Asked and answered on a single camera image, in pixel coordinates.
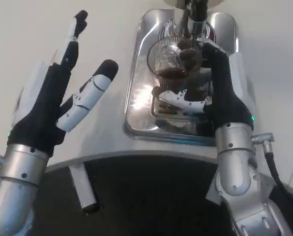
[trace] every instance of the black glove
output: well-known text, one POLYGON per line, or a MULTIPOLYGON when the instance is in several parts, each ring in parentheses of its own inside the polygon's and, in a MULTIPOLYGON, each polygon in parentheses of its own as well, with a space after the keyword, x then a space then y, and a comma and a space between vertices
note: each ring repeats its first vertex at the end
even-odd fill
MULTIPOLYGON (((74 37, 86 28, 88 14, 81 11, 75 16, 74 37)), ((67 45, 61 64, 48 68, 43 85, 32 110, 10 132, 7 144, 22 144, 53 155, 55 145, 63 142, 65 132, 56 127, 60 105, 69 83, 71 70, 78 59, 78 42, 67 45)))
POLYGON ((212 105, 205 106, 207 118, 214 130, 231 122, 245 123, 252 127, 252 116, 246 105, 234 93, 228 55, 215 44, 203 45, 203 57, 211 65, 213 96, 212 105))

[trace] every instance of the black cable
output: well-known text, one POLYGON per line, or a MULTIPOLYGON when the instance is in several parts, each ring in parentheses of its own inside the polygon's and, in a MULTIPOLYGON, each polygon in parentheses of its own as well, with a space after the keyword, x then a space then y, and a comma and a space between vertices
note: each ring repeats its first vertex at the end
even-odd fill
POLYGON ((268 152, 264 154, 264 157, 266 159, 266 162, 268 164, 269 170, 271 172, 271 175, 275 181, 275 183, 277 184, 277 186, 280 188, 281 192, 283 192, 283 194, 285 195, 285 197, 289 200, 289 202, 293 205, 293 198, 291 196, 291 193, 284 187, 278 171, 276 169, 275 166, 275 162, 274 162, 274 155, 273 152, 268 152))

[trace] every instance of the drip tray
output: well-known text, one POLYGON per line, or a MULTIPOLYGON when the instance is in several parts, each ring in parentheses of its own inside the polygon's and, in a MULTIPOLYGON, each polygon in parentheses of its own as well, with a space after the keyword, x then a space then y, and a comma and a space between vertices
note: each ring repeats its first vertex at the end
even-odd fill
MULTIPOLYGON (((173 17, 173 10, 155 9, 147 12, 139 22, 126 99, 125 130, 135 137, 213 146, 214 134, 204 114, 183 111, 151 93, 158 84, 148 68, 147 55, 152 45, 163 37, 163 29, 173 17)), ((237 51, 236 23, 231 15, 209 12, 207 23, 219 46, 229 54, 237 51)))

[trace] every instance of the white table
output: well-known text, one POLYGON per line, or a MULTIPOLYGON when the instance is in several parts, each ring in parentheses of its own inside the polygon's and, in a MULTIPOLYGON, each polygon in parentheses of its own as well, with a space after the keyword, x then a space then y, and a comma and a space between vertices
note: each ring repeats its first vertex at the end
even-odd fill
MULTIPOLYGON (((275 134, 278 171, 293 187, 293 0, 288 6, 285 2, 226 0, 213 10, 232 14, 239 25, 240 50, 259 112, 255 133, 275 134)), ((152 8, 169 6, 162 0, 0 0, 0 154, 30 69, 38 59, 51 59, 65 39, 70 20, 84 9, 89 13, 88 27, 79 38, 80 55, 66 97, 104 59, 117 61, 119 73, 93 111, 56 147, 49 168, 88 160, 90 155, 103 158, 139 152, 215 162, 215 148, 135 140, 123 131, 136 28, 152 8)), ((269 175, 261 147, 257 153, 259 171, 269 175)))

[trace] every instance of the robotic arm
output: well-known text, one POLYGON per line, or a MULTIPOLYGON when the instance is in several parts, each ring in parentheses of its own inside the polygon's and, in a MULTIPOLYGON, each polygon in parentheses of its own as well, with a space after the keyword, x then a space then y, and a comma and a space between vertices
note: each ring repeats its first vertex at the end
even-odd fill
POLYGON ((205 112, 215 129, 215 187, 228 206, 233 229, 240 236, 292 236, 276 204, 262 198, 254 144, 272 142, 273 136, 252 136, 255 109, 246 90, 241 53, 228 57, 209 42, 203 51, 211 62, 213 82, 212 105, 205 112))
POLYGON ((89 113, 117 74, 117 63, 104 61, 79 92, 61 105, 87 15, 81 11, 74 17, 52 64, 40 62, 23 88, 0 168, 0 235, 29 231, 32 203, 55 145, 89 113))

